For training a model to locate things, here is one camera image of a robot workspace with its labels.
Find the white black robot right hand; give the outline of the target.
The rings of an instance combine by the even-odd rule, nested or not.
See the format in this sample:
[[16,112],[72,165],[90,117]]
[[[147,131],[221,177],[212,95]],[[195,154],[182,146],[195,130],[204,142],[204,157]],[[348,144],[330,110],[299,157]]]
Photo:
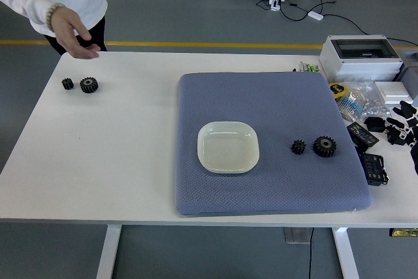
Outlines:
[[408,145],[410,155],[417,172],[417,109],[411,104],[401,101],[400,108],[393,108],[393,112],[406,120],[406,124],[394,118],[387,118],[387,140],[390,144]]

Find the person's right hand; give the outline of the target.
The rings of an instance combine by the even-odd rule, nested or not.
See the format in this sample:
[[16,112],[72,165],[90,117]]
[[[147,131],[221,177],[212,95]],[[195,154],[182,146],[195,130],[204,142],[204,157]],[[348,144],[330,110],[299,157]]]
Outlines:
[[50,25],[56,35],[57,42],[76,59],[95,59],[99,57],[99,46],[92,44],[84,48],[78,42],[74,32],[85,41],[91,40],[91,35],[82,23],[79,15],[66,7],[59,7],[50,17]]

